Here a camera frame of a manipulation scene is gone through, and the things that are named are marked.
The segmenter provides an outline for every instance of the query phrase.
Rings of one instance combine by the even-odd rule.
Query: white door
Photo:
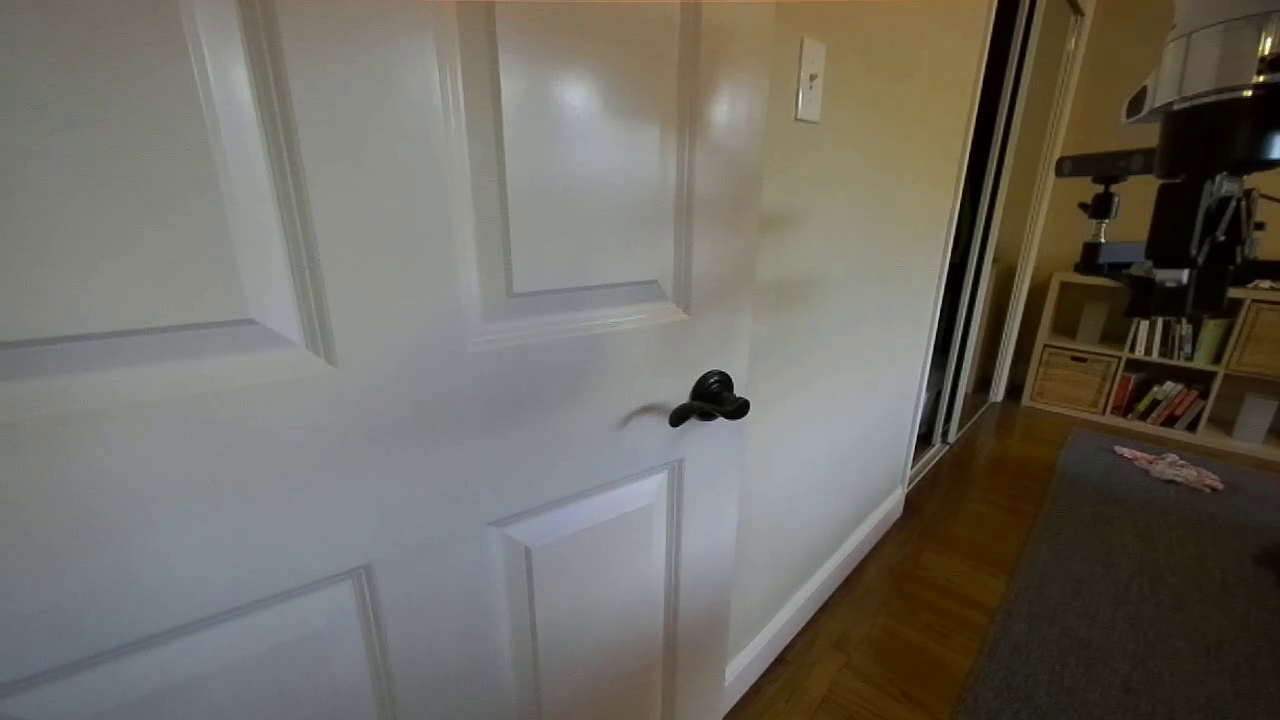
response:
[[[0,714],[716,714],[763,27],[0,0]]]

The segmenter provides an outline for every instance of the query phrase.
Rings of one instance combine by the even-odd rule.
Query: hardwood floor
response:
[[[1072,428],[993,407],[731,720],[951,714]]]

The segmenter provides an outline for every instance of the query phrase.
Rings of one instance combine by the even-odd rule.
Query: light switch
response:
[[[823,83],[827,83],[827,43],[816,37],[798,41],[798,86],[797,86],[797,121],[823,121]]]

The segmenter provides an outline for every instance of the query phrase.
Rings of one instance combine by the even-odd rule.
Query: black door lever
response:
[[[669,422],[678,428],[689,419],[745,419],[753,412],[753,401],[731,390],[726,370],[702,370],[689,401],[670,407]]]

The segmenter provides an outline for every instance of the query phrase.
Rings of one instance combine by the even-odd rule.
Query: area rug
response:
[[[1280,720],[1280,473],[1159,483],[1075,433],[957,714]]]

